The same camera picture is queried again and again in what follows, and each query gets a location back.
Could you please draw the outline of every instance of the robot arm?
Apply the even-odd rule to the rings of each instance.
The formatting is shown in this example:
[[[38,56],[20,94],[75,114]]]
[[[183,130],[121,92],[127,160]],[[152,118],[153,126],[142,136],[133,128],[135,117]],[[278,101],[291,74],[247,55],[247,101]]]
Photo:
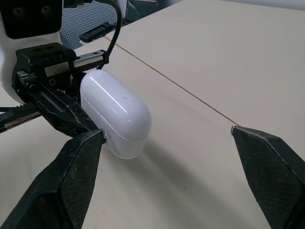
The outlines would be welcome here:
[[[99,0],[118,14],[110,46],[82,56],[64,47],[58,33],[63,6],[73,7],[79,0],[24,2],[0,3],[1,85],[23,104],[0,114],[0,133],[42,115],[73,139],[35,178],[1,229],[80,229],[102,144],[121,158],[136,157],[150,132],[151,116],[137,96],[101,70],[122,22],[112,0]],[[85,73],[92,68],[96,70]]]

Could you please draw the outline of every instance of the wooden table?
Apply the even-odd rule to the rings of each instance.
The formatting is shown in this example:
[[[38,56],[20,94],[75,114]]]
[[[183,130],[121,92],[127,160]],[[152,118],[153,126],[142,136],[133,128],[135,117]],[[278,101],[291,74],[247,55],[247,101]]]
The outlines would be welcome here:
[[[305,159],[304,20],[301,10],[183,0],[124,27],[117,43],[235,123],[282,137]]]

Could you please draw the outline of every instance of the black metal bracket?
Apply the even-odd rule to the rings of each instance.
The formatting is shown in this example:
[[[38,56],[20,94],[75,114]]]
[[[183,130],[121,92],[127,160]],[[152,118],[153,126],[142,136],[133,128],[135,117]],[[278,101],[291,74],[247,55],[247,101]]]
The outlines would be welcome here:
[[[12,87],[58,131],[75,137],[97,129],[80,106],[84,71],[104,63],[106,52],[77,57],[59,43],[16,51]]]

